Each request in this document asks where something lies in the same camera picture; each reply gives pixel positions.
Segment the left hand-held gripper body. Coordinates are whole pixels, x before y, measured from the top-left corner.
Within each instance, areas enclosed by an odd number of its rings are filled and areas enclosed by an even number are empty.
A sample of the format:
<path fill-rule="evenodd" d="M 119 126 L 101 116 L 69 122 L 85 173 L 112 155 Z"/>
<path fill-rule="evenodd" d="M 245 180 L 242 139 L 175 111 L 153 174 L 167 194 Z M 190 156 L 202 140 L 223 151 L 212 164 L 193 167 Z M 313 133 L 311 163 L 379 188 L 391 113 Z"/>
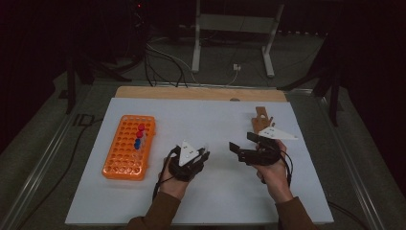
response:
<path fill-rule="evenodd" d="M 170 159 L 169 172 L 178 180 L 189 182 L 203 170 L 203 155 L 198 155 L 195 149 L 187 141 L 173 149 L 175 156 Z"/>

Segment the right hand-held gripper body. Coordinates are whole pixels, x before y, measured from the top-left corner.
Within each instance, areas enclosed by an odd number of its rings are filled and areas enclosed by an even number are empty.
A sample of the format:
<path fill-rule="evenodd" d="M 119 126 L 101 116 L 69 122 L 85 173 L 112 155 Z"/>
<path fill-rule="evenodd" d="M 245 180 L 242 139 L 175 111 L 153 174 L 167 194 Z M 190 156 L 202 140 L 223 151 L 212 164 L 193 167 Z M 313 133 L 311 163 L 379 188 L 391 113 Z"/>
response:
<path fill-rule="evenodd" d="M 297 140 L 298 137 L 283 130 L 269 126 L 258 133 L 259 141 L 256 149 L 241 149 L 240 162 L 247 165 L 269 166 L 282 158 L 282 151 L 276 144 L 277 140 Z"/>

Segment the wooden tube rack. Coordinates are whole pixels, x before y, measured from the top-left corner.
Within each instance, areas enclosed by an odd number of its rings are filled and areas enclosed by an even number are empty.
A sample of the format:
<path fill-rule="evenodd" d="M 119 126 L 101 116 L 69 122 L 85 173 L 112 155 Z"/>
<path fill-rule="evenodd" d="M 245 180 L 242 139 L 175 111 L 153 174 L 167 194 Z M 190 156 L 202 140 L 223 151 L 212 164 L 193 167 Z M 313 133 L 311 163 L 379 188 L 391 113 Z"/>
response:
<path fill-rule="evenodd" d="M 269 117 L 264 106 L 256 107 L 257 116 L 251 119 L 253 131 L 258 134 L 267 127 L 273 127 L 273 117 Z"/>

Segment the orange plastic tube rack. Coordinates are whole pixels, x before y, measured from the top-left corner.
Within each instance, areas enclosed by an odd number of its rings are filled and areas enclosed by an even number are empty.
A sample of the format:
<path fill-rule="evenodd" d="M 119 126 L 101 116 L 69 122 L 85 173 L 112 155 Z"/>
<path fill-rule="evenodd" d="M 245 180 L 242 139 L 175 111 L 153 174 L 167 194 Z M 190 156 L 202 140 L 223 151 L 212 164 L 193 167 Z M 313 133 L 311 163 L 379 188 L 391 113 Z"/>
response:
<path fill-rule="evenodd" d="M 134 142 L 137 139 L 138 125 L 146 125 L 145 154 L 142 161 L 134 159 Z M 112 139 L 105 158 L 102 175 L 107 179 L 141 181 L 145 178 L 148 158 L 153 137 L 155 135 L 155 119 L 146 115 L 124 115 Z"/>

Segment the person's right hand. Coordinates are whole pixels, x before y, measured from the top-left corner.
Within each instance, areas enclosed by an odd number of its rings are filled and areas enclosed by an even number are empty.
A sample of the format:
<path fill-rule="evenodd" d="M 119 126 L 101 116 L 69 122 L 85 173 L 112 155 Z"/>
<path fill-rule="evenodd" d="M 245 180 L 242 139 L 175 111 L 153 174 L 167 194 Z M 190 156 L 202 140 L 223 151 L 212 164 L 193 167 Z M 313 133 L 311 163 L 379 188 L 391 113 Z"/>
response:
<path fill-rule="evenodd" d="M 276 144 L 282 151 L 282 158 L 273 165 L 255 165 L 254 168 L 257 170 L 258 178 L 265 182 L 269 195 L 271 195 L 277 204 L 280 204 L 290 201 L 293 195 L 287 182 L 286 166 L 283 162 L 286 146 L 281 140 L 277 140 Z"/>

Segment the person's left hand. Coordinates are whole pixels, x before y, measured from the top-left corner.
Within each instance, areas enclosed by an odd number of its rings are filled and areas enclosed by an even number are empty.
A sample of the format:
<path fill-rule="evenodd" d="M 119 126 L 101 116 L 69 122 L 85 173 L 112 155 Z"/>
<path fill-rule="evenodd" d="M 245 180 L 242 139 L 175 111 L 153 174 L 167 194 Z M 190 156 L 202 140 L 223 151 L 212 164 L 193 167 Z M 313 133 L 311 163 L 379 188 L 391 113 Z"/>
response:
<path fill-rule="evenodd" d="M 169 162 L 169 159 L 165 160 L 164 171 L 159 174 L 160 186 L 158 191 L 181 200 L 187 191 L 189 183 L 176 179 L 169 172 Z"/>

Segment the white board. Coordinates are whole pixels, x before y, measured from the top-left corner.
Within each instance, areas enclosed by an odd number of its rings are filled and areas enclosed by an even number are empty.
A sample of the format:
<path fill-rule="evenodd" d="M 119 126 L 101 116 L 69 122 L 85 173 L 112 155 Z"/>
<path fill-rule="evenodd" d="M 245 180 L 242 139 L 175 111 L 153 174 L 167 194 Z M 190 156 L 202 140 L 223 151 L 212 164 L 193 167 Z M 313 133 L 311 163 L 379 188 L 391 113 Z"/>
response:
<path fill-rule="evenodd" d="M 66 217 L 69 224 L 125 224 L 147 212 L 163 159 L 182 141 L 199 149 L 207 147 L 209 159 L 189 185 L 175 225 L 255 225 L 277 221 L 278 214 L 254 168 L 230 152 L 235 143 L 254 145 L 246 138 L 257 102 L 196 100 L 111 100 L 101 129 Z M 143 180 L 113 180 L 102 175 L 102 166 L 120 119 L 126 114 L 155 119 L 147 172 Z"/>

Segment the wooden table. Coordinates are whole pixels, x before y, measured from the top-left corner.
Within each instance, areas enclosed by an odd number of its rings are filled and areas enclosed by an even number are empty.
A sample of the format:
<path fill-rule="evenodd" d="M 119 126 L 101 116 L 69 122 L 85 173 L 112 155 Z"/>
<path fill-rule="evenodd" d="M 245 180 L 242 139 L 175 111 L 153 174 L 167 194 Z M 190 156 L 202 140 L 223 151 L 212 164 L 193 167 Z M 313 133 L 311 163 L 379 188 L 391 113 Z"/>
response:
<path fill-rule="evenodd" d="M 243 102 L 286 102 L 284 93 L 279 90 L 205 88 L 205 87 L 151 87 L 120 86 L 116 98 L 132 99 L 168 99 L 168 100 L 205 100 Z"/>

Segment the black stand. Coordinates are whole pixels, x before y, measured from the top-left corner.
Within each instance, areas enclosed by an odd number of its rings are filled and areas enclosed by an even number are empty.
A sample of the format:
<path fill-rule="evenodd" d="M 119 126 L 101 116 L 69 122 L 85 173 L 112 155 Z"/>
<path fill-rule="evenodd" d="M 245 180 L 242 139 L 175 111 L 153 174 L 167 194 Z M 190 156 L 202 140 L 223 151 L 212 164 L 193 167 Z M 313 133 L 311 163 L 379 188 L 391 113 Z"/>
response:
<path fill-rule="evenodd" d="M 288 85 L 280 86 L 279 90 L 291 91 L 306 82 L 317 79 L 311 94 L 314 97 L 324 97 L 329 92 L 328 117 L 332 124 L 337 127 L 336 113 L 341 71 L 342 63 L 336 49 L 336 42 L 331 34 L 328 34 L 306 75 Z"/>
<path fill-rule="evenodd" d="M 67 109 L 66 113 L 70 114 L 76 105 L 77 91 L 76 91 L 76 76 L 84 84 L 92 84 L 94 76 L 91 72 L 91 67 L 105 73 L 108 77 L 123 82 L 130 82 L 130 79 L 124 78 L 113 70 L 102 65 L 100 62 L 90 58 L 83 51 L 78 48 L 72 48 L 66 55 L 66 74 L 67 74 Z"/>

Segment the white metal stand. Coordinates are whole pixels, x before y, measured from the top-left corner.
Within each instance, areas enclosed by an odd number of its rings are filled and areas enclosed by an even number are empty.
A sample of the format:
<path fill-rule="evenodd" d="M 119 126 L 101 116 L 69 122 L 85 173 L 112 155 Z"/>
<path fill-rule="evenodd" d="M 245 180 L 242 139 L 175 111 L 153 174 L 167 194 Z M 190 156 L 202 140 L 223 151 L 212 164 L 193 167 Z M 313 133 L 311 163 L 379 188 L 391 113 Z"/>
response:
<path fill-rule="evenodd" d="M 274 16 L 256 17 L 242 15 L 208 14 L 201 12 L 201 0 L 195 0 L 194 48 L 192 55 L 192 72 L 198 73 L 200 67 L 200 32 L 202 30 L 215 32 L 243 32 L 254 34 L 267 34 L 268 41 L 261 47 L 261 55 L 266 76 L 275 77 L 270 51 L 276 37 L 284 10 L 284 4 L 279 4 Z"/>

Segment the dark equipment rack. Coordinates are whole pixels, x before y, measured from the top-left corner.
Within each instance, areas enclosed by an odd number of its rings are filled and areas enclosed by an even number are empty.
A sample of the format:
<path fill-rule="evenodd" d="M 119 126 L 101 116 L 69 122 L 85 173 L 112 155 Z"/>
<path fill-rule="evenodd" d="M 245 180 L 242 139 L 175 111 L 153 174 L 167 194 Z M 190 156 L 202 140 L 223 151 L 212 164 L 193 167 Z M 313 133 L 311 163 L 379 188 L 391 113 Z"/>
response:
<path fill-rule="evenodd" d="M 149 34 L 148 0 L 127 0 L 129 9 L 129 40 L 127 52 L 132 58 L 142 58 Z"/>

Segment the aluminium frame rail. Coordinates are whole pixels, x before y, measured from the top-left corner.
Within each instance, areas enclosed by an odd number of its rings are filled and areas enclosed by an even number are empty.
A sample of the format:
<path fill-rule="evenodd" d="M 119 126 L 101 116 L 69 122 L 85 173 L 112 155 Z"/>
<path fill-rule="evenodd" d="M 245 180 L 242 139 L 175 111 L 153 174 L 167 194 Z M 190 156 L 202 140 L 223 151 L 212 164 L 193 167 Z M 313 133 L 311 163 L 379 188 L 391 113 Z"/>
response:
<path fill-rule="evenodd" d="M 328 104 L 325 98 L 316 98 L 316 103 L 321 109 L 324 120 L 327 123 L 328 130 L 333 136 L 334 144 L 336 145 L 339 155 L 344 163 L 344 168 L 349 176 L 350 183 L 355 191 L 360 206 L 366 216 L 368 225 L 371 230 L 386 230 L 381 217 L 378 215 L 376 208 L 373 204 L 369 191 L 367 190 L 356 164 L 351 158 L 350 151 L 345 145 L 344 139 L 341 137 L 336 126 L 332 124 L 328 116 Z"/>
<path fill-rule="evenodd" d="M 129 86 L 129 87 L 146 87 L 146 88 L 156 88 L 156 89 L 166 89 L 166 88 L 175 88 L 175 89 L 181 89 L 181 88 L 187 88 L 187 89 L 192 89 L 192 88 L 198 88 L 198 89 L 255 89 L 255 90 L 277 90 L 277 87 L 265 87 L 265 86 L 234 86 L 234 85 L 219 85 L 219 84 L 199 84 L 199 83 L 186 83 L 184 84 L 179 84 L 177 87 L 174 85 L 171 85 L 167 82 L 157 82 L 155 86 L 151 86 L 148 81 L 145 80 L 132 80 L 132 81 L 115 81 L 115 80 L 98 80 L 96 79 L 93 83 L 93 85 L 107 85 L 107 86 L 117 86 L 117 87 L 122 87 L 122 86 Z M 294 88 L 290 91 L 287 90 L 282 90 L 282 92 L 285 92 L 287 94 L 291 93 L 299 93 L 299 94 L 311 94 L 313 92 L 313 89 L 311 88 Z"/>
<path fill-rule="evenodd" d="M 80 86 L 73 109 L 56 96 L 46 102 L 0 156 L 0 230 L 14 230 L 91 90 Z"/>

